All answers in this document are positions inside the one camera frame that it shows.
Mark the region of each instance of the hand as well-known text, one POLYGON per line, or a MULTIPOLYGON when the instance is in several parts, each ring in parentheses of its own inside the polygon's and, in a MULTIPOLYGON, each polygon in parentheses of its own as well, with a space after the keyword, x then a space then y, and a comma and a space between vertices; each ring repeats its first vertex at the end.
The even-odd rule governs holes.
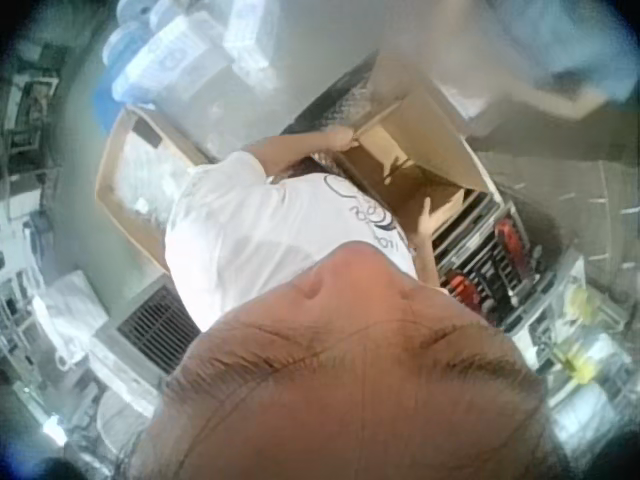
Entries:
POLYGON ((353 128, 336 125, 330 127, 327 132, 328 148, 336 152, 346 152, 358 145, 353 128))

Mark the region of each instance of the printed graphic on shirt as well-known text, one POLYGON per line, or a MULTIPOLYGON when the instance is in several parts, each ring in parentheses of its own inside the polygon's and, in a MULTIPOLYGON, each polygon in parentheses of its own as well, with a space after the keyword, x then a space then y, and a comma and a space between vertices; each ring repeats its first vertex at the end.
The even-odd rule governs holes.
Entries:
MULTIPOLYGON (((398 226, 393 215, 382 208, 378 202, 361 193, 349 181, 342 177, 325 175, 324 183, 336 195, 351 201, 352 205, 349 207, 349 211, 353 213, 358 221, 371 225, 375 230, 379 230, 381 234, 383 234, 383 232, 389 234, 397 233, 405 247, 407 246, 408 242, 404 236, 404 232, 398 226)), ((375 235, 375 237, 382 248, 398 250, 397 242, 394 239, 379 235, 375 235)))

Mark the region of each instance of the open cardboard box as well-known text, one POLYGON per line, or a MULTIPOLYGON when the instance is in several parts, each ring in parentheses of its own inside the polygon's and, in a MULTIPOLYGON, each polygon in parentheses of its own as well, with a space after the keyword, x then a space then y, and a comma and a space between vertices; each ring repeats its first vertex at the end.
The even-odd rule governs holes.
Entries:
MULTIPOLYGON (((376 69, 387 66, 379 61, 376 69)), ((380 75, 374 70, 373 78, 380 75)), ((430 90, 402 81, 406 93, 394 90, 386 107, 355 126, 360 145, 339 156, 341 167, 394 214, 409 237, 426 197, 431 198, 433 232, 462 209, 467 192, 487 192, 502 204, 488 173, 430 90)))
POLYGON ((167 146, 182 158, 188 167, 209 163, 207 158, 162 115, 152 110, 127 107, 116 121, 100 164, 96 180, 96 201, 102 205, 113 223, 127 238, 165 272, 169 267, 164 258, 164 231, 135 215, 116 196, 113 185, 127 135, 135 132, 149 145, 167 146))

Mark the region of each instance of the air vent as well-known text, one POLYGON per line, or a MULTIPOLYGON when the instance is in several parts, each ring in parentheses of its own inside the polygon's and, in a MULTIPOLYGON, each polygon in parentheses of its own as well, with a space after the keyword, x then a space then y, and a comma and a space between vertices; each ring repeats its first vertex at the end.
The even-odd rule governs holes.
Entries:
POLYGON ((167 286, 153 293, 120 324, 118 331, 167 374, 178 366, 200 334, 178 295, 167 286))

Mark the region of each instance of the plastic bag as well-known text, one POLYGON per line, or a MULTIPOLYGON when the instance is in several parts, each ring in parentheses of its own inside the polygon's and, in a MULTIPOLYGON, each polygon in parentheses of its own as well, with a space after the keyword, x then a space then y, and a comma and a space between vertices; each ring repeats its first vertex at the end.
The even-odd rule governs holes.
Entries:
POLYGON ((189 167, 163 142, 154 148, 137 134, 127 136, 114 191, 131 211, 164 231, 173 204, 189 179, 189 167))
POLYGON ((81 270, 36 295, 32 307, 56 348, 56 364, 63 371, 84 358, 91 337, 109 319, 81 270))

